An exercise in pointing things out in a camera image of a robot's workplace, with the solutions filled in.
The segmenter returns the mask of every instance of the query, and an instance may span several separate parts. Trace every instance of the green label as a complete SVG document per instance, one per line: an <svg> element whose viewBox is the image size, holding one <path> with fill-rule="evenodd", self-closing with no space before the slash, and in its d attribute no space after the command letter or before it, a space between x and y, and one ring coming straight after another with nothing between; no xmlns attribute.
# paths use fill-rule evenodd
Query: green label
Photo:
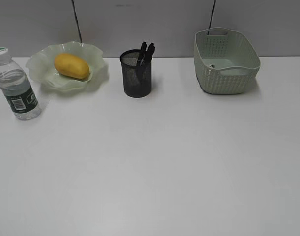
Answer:
<svg viewBox="0 0 300 236"><path fill-rule="evenodd" d="M33 110L37 105L37 100L30 87L26 92L17 96L6 96L6 99L14 113L26 113Z"/></svg>

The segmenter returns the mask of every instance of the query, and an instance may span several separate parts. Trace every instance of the plastic basket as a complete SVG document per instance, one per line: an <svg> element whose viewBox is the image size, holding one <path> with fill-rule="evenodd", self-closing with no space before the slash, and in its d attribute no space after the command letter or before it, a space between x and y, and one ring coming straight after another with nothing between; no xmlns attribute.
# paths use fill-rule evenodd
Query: plastic basket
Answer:
<svg viewBox="0 0 300 236"><path fill-rule="evenodd" d="M260 69L260 60L241 33L211 28L196 33L194 66L201 88L211 94L238 94Z"/></svg>

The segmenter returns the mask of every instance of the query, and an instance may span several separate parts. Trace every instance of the glass bowl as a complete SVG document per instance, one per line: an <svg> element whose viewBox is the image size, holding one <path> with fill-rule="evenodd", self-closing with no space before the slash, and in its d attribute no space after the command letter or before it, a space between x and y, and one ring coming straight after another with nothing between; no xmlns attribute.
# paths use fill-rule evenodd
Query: glass bowl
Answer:
<svg viewBox="0 0 300 236"><path fill-rule="evenodd" d="M58 73L54 66L55 57L61 53L69 53L84 59L90 73L84 80L78 80ZM29 69L29 77L46 86L60 91L81 89L91 80L97 80L99 71L106 66L103 60L103 51L91 44L69 42L50 45L31 56L26 67Z"/></svg>

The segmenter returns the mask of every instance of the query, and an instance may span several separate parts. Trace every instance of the mango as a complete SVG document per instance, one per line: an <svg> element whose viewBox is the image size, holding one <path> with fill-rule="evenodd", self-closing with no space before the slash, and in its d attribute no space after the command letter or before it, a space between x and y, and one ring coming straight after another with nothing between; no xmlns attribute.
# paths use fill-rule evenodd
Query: mango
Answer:
<svg viewBox="0 0 300 236"><path fill-rule="evenodd" d="M76 79L85 79L90 73L85 60L68 53L59 54L54 65L60 74Z"/></svg>

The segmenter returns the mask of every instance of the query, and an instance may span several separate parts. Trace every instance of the water bottle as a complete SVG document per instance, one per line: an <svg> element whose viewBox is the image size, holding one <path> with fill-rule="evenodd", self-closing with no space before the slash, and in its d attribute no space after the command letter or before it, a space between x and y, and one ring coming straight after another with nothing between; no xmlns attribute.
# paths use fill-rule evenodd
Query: water bottle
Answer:
<svg viewBox="0 0 300 236"><path fill-rule="evenodd" d="M7 48L0 48L0 88L18 119L32 119L41 113L26 73Z"/></svg>

